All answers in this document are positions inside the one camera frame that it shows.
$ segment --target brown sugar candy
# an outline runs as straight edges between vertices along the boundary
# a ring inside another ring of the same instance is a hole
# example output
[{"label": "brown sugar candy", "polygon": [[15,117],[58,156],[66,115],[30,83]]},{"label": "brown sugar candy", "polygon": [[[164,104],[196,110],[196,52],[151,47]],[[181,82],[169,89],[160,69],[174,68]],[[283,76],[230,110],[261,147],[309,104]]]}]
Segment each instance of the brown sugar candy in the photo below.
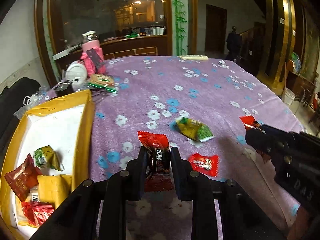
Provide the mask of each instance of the brown sugar candy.
[{"label": "brown sugar candy", "polygon": [[38,175],[42,175],[41,171],[34,166],[33,159],[28,154],[23,164],[5,174],[4,178],[20,201],[25,201],[30,189],[38,185]]}]

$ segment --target red candy wrapper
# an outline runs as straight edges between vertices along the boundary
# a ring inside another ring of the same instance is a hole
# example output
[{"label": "red candy wrapper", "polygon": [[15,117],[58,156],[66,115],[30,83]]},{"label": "red candy wrapper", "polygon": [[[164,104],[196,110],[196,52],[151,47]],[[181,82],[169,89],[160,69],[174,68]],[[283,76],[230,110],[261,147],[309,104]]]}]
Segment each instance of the red candy wrapper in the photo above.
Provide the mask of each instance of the red candy wrapper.
[{"label": "red candy wrapper", "polygon": [[33,159],[28,154],[24,163],[14,171],[5,174],[4,178],[20,201],[25,201],[30,189],[38,185],[38,175],[42,175],[42,173],[38,167],[34,166]]},{"label": "red candy wrapper", "polygon": [[205,175],[216,177],[218,174],[219,156],[213,155],[211,157],[202,156],[195,153],[189,157],[192,169],[199,171]]},{"label": "red candy wrapper", "polygon": [[29,202],[21,202],[22,212],[25,217],[28,219],[28,223],[30,225],[36,226],[35,217],[33,216],[33,211],[31,208],[31,204]]},{"label": "red candy wrapper", "polygon": [[138,131],[138,138],[148,152],[145,192],[174,189],[170,173],[169,141],[165,134]]},{"label": "red candy wrapper", "polygon": [[[261,125],[255,120],[255,118],[252,115],[241,116],[240,119],[243,122],[246,131],[250,129],[260,129]],[[265,154],[264,152],[259,150],[256,151],[262,157],[264,163],[271,160],[270,155]]]},{"label": "red candy wrapper", "polygon": [[260,129],[260,124],[252,115],[241,116],[240,120],[243,122],[246,131],[249,129]]},{"label": "red candy wrapper", "polygon": [[35,224],[41,226],[54,212],[54,207],[49,203],[30,201]]}]

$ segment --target green candy wrapper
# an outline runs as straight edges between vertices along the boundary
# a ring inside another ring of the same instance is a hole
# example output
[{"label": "green candy wrapper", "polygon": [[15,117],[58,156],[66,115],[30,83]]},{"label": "green candy wrapper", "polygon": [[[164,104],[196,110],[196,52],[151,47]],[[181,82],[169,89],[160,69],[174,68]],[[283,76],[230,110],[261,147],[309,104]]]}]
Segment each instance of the green candy wrapper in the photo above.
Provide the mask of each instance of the green candy wrapper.
[{"label": "green candy wrapper", "polygon": [[49,145],[35,150],[34,161],[35,165],[40,168],[51,168],[57,171],[64,170],[57,153]]},{"label": "green candy wrapper", "polygon": [[183,117],[177,119],[176,123],[180,132],[192,140],[206,142],[214,138],[210,128],[199,121]]}]

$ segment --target floral tablecloth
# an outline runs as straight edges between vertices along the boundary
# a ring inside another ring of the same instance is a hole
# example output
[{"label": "floral tablecloth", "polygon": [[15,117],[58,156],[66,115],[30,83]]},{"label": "floral tablecloth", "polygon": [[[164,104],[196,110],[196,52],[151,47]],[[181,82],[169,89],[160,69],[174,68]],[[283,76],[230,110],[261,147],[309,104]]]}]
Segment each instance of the floral tablecloth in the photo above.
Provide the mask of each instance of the floral tablecloth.
[{"label": "floral tablecloth", "polygon": [[[105,180],[125,169],[138,156],[137,131],[166,134],[181,157],[193,153],[218,155],[217,177],[232,178],[256,201],[271,220],[285,230],[299,206],[273,181],[271,162],[246,144],[240,116],[252,114],[260,123],[299,132],[303,129],[290,109],[264,84],[236,63],[218,59],[181,60],[178,57],[124,57],[108,61],[118,94],[96,106],[92,129],[90,176]],[[192,141],[176,130],[184,116],[208,125],[215,138]],[[132,239],[190,239],[192,203],[180,202],[174,191],[145,193],[127,203],[127,229]]]}]

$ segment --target brown door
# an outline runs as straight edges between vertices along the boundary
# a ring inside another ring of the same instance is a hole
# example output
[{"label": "brown door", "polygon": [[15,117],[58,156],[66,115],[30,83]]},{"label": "brown door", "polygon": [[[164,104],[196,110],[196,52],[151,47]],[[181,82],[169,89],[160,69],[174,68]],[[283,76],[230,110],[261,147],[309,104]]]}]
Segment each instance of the brown door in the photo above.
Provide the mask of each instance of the brown door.
[{"label": "brown door", "polygon": [[227,10],[207,4],[205,51],[224,51],[227,28]]}]

